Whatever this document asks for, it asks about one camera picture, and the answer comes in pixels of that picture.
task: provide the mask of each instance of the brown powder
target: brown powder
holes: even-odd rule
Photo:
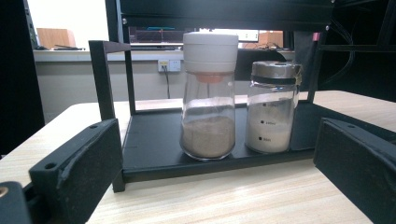
[[[197,119],[183,125],[181,144],[198,160],[221,159],[235,144],[235,123],[227,117]]]

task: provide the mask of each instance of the wooden table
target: wooden table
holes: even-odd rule
[[[315,103],[396,132],[396,104],[342,91],[319,91]],[[181,100],[136,102],[137,109]],[[129,120],[115,103],[121,140]],[[73,105],[0,160],[0,182],[30,182],[28,170],[65,141],[100,121],[98,104]],[[312,160],[111,187],[90,223],[370,223]]]

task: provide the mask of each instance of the electrical socket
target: electrical socket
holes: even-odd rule
[[[169,71],[169,60],[158,60],[158,71],[164,72],[163,66],[166,67],[166,70]]]
[[[181,64],[180,60],[169,60],[168,71],[169,72],[180,72]]]

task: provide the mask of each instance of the spice jar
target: spice jar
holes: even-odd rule
[[[183,42],[187,82],[180,144],[196,160],[219,160],[235,144],[233,71],[238,36],[188,33]]]
[[[261,153],[289,148],[301,71],[299,64],[253,63],[247,94],[247,147]]]

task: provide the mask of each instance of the salt shaker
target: salt shaker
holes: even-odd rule
[[[260,153],[289,148],[302,67],[299,64],[255,62],[247,95],[245,145]]]

